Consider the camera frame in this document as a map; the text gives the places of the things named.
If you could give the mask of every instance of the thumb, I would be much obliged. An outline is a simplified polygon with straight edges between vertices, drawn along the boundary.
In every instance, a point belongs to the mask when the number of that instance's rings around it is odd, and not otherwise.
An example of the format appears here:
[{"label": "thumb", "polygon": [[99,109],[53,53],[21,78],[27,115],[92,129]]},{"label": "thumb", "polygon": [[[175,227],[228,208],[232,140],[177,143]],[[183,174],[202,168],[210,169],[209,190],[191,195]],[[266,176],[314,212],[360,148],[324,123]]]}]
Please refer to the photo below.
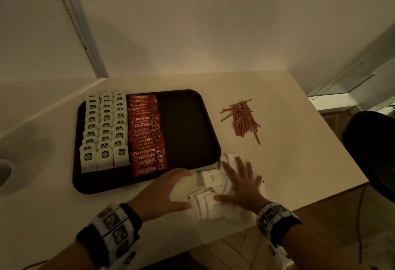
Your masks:
[{"label": "thumb", "polygon": [[223,195],[223,194],[217,194],[214,196],[214,199],[216,201],[219,201],[220,203],[234,203],[235,201],[235,196],[234,195]]},{"label": "thumb", "polygon": [[184,211],[191,208],[191,204],[185,201],[171,201],[169,213]]}]

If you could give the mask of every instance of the tabletop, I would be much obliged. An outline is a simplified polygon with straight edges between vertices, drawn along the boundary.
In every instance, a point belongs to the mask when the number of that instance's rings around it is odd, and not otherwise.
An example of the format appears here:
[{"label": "tabletop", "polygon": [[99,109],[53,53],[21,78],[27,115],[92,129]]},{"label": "tabletop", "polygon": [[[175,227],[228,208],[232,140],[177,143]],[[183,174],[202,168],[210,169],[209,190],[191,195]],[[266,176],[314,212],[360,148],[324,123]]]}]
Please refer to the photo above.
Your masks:
[{"label": "tabletop", "polygon": [[[291,210],[367,182],[353,159],[286,70],[240,73],[131,76],[99,82],[5,136],[3,157],[14,164],[0,188],[0,268],[19,269],[49,259],[109,203],[126,202],[150,182],[84,195],[72,184],[78,106],[89,92],[128,93],[192,89],[200,93],[223,153],[250,161],[265,183],[261,192]],[[258,136],[234,134],[222,108],[247,100],[261,125]],[[186,200],[193,188],[184,178],[171,194]],[[145,223],[134,260],[140,268],[254,225],[239,220],[197,220],[191,210]]]}]

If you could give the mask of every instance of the wristband with fiducial markers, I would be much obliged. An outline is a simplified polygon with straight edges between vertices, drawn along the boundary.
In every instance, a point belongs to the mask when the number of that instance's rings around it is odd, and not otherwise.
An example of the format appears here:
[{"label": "wristband with fiducial markers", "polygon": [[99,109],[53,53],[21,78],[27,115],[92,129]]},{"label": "wristband with fiducial markers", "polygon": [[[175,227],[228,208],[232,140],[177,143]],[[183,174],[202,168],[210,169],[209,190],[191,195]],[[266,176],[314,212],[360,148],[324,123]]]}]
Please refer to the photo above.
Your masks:
[{"label": "wristband with fiducial markers", "polygon": [[291,227],[302,224],[294,213],[279,203],[266,204],[256,216],[259,230],[277,247]]},{"label": "wristband with fiducial markers", "polygon": [[129,205],[111,204],[77,234],[76,240],[85,246],[98,267],[109,267],[124,256],[124,264],[129,264],[136,253],[126,253],[139,239],[141,225],[140,217]]}]

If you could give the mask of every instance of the cable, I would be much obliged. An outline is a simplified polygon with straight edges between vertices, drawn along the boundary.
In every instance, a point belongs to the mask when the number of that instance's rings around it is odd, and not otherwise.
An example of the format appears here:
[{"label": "cable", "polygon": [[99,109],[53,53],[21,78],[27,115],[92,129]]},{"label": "cable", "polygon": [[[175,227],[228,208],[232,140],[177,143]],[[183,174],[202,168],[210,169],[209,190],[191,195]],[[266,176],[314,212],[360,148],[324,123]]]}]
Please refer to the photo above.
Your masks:
[{"label": "cable", "polygon": [[38,262],[38,263],[32,264],[32,265],[30,265],[30,266],[24,267],[22,270],[27,270],[27,269],[30,269],[30,268],[32,268],[32,267],[35,267],[35,266],[39,266],[39,265],[45,264],[46,262],[48,262],[48,261],[42,261],[42,262]]},{"label": "cable", "polygon": [[359,218],[361,216],[361,208],[362,208],[362,200],[363,200],[363,194],[365,193],[365,186],[362,188],[361,196],[359,198],[359,203],[358,203],[358,210],[357,210],[357,236],[358,236],[358,243],[359,243],[359,263],[362,264],[362,238],[361,238],[361,231],[360,231],[360,223],[359,223]]}]

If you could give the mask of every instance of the metal strip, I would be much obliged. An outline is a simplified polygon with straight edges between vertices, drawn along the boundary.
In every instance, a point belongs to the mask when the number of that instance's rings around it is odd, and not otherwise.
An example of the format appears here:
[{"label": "metal strip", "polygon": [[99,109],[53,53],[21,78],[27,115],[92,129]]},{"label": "metal strip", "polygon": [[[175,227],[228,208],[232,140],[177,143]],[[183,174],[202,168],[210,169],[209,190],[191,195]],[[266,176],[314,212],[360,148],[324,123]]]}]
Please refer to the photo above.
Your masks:
[{"label": "metal strip", "polygon": [[91,27],[82,8],[80,0],[62,0],[64,8],[73,24],[78,38],[81,41],[82,47],[89,61],[92,64],[93,70],[97,78],[108,78],[106,66],[101,58],[96,41],[93,37]]}]

